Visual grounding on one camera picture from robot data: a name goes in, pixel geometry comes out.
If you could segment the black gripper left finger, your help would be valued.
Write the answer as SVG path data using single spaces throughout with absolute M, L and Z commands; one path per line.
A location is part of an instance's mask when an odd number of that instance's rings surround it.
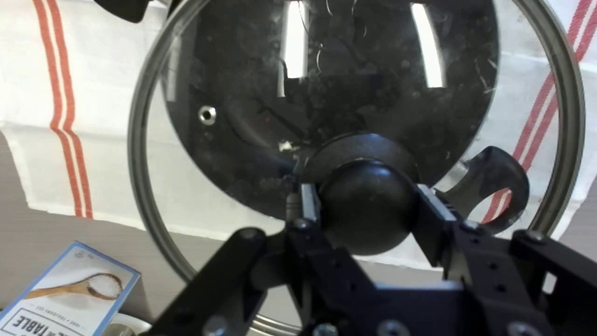
M 286 285 L 301 336 L 376 336 L 376 285 L 320 226 L 314 185 L 288 198 L 280 233 L 238 229 L 146 336 L 245 336 L 271 289 Z

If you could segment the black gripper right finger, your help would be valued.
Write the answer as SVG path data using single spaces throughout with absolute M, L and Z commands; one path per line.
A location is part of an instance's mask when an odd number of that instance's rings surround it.
M 499 239 L 426 185 L 413 233 L 432 265 L 473 299 L 484 336 L 596 336 L 597 263 L 532 229 Z

